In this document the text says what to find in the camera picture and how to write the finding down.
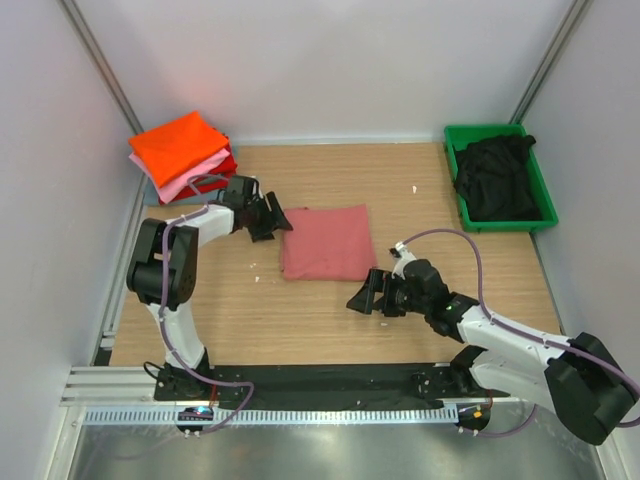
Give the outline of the dusty pink t shirt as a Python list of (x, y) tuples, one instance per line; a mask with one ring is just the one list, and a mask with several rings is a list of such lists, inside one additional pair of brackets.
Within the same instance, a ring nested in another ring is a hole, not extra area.
[(287, 280), (364, 281), (378, 265), (364, 204), (333, 208), (292, 208), (292, 225), (282, 235), (280, 264)]

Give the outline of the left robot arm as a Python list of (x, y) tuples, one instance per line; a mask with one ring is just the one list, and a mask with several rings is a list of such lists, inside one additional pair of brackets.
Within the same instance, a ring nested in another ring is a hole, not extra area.
[(164, 364), (150, 376), (160, 401), (201, 400), (213, 388), (208, 352), (200, 340), (191, 298), (198, 254), (204, 245), (240, 230), (252, 242), (272, 240), (291, 223), (274, 192), (263, 193), (254, 177), (233, 175), (221, 196), (170, 220), (145, 219), (138, 230), (126, 275), (127, 289), (146, 306), (160, 331)]

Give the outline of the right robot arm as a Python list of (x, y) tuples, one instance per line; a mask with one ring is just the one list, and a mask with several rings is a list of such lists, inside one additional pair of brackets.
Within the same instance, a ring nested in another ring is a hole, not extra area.
[(638, 388), (596, 337), (547, 334), (495, 313), (479, 300), (451, 291), (424, 259), (392, 271), (370, 270), (347, 308), (385, 317), (420, 314), (431, 329), (464, 348), (450, 362), (459, 394), (507, 393), (555, 414), (573, 435), (600, 445), (639, 400)]

